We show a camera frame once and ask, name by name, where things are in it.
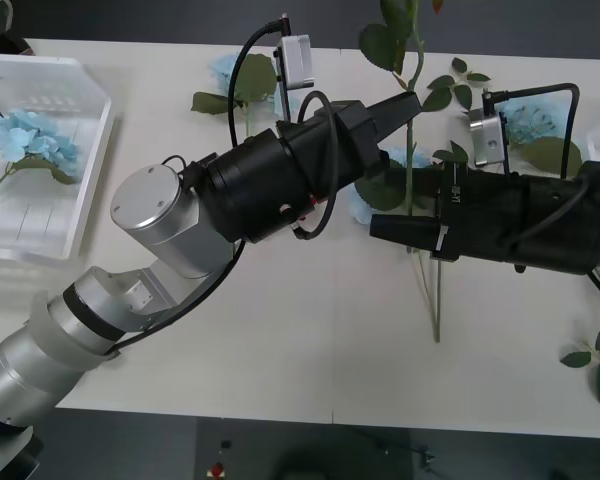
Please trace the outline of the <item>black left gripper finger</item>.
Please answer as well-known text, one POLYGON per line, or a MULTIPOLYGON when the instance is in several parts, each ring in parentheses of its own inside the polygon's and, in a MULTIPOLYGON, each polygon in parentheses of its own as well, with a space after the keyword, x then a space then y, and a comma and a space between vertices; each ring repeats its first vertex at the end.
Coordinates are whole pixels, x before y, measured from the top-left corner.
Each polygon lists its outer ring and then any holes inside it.
POLYGON ((418 98, 388 98, 370 107, 375 140, 380 143, 422 111, 418 98))
POLYGON ((376 122, 407 123, 419 114, 419 99, 414 92, 403 92, 367 107, 376 122))

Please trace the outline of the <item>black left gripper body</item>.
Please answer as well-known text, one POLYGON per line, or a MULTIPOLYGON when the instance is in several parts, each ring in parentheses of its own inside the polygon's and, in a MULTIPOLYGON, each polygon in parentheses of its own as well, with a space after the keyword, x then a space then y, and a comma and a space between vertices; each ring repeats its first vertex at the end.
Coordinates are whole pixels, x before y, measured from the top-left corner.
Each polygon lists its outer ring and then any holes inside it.
MULTIPOLYGON (((338 141, 337 187, 342 189, 362 177, 374 177, 385 171, 389 155, 379 142, 391 131, 385 122, 383 107, 366 107, 359 101, 331 104, 335 114, 338 141)), ((281 122, 279 133, 314 196, 329 194, 333 175, 332 135, 326 113, 319 109, 303 123, 281 122)))

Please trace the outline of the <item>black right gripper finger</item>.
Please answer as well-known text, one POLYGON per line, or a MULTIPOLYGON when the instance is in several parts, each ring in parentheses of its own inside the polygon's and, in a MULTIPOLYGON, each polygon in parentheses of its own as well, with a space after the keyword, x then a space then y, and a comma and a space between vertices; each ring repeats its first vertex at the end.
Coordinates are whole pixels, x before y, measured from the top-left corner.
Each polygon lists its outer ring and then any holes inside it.
POLYGON ((374 214, 369 228, 373 238, 439 253, 449 252, 448 231, 439 218, 408 215, 374 214))
MULTIPOLYGON (((390 167, 385 171, 385 182, 405 199, 407 193, 407 169, 403 166, 390 167)), ((434 168, 412 170, 412 193, 415 197, 435 199, 440 188, 440 172, 434 168)))

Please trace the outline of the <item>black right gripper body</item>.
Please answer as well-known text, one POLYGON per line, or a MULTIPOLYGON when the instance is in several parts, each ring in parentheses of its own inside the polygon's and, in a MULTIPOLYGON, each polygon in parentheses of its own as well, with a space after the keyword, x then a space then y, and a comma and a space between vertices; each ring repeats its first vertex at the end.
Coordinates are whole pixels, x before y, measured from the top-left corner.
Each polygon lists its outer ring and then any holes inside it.
POLYGON ((519 228, 519 174, 472 170, 445 163, 432 171, 437 237, 431 254, 513 264, 516 247, 506 241, 519 228))

